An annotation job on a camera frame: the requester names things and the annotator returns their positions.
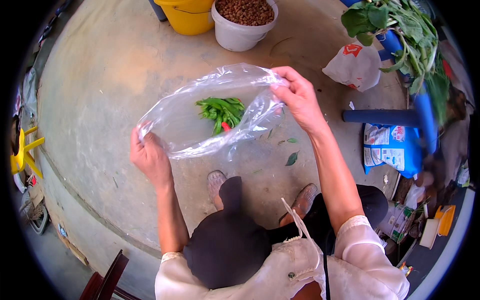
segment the white container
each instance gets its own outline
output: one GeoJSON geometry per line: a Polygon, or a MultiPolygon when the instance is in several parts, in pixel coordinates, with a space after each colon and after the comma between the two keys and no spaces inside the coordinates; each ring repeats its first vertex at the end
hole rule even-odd
{"type": "Polygon", "coordinates": [[[214,1],[212,18],[215,21],[215,38],[220,46],[230,51],[242,52],[252,49],[259,41],[263,40],[267,32],[275,26],[278,18],[278,7],[274,0],[266,1],[272,7],[275,15],[272,22],[261,26],[246,26],[230,22],[216,11],[216,1],[214,1]]]}

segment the white lace top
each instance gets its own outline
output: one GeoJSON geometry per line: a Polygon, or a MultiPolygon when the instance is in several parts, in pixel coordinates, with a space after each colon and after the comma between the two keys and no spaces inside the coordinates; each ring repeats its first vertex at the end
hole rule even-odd
{"type": "MultiPolygon", "coordinates": [[[[273,245],[260,270],[247,282],[210,290],[192,275],[182,253],[168,252],[156,275],[156,299],[290,299],[312,281],[318,282],[326,299],[323,252],[297,213],[284,204],[299,228],[299,236],[273,245]],[[302,232],[306,239],[300,238],[302,232]]],[[[380,238],[365,216],[354,216],[340,227],[327,267],[333,300],[404,299],[410,286],[385,256],[380,238]]]]}

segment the fallen leaf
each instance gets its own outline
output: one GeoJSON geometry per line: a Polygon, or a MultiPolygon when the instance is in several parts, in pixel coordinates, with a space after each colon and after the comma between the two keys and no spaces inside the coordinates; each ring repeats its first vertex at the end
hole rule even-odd
{"type": "Polygon", "coordinates": [[[285,165],[286,167],[293,165],[297,161],[297,158],[299,157],[299,152],[300,150],[298,152],[290,154],[287,160],[287,164],[285,165]]]}

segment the dirty shoe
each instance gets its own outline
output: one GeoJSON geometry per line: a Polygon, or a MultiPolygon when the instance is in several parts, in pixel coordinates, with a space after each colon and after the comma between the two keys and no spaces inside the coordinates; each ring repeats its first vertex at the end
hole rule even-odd
{"type": "Polygon", "coordinates": [[[227,181],[227,177],[219,170],[210,172],[207,176],[208,196],[217,210],[223,209],[222,199],[220,199],[218,191],[225,181],[227,181]]]}
{"type": "MultiPolygon", "coordinates": [[[[312,207],[313,200],[317,195],[318,189],[313,183],[309,183],[301,190],[293,202],[291,208],[294,209],[300,218],[304,218],[312,207]]],[[[285,213],[279,220],[280,226],[284,226],[293,222],[293,217],[289,213],[285,213]]]]}

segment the red logo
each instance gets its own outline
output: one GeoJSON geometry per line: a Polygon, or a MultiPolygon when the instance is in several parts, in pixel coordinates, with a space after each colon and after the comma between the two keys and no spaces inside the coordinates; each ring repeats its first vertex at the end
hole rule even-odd
{"type": "Polygon", "coordinates": [[[362,49],[362,46],[355,45],[355,44],[348,44],[343,48],[343,54],[348,55],[351,53],[353,54],[353,56],[357,57],[361,49],[362,49]]]}

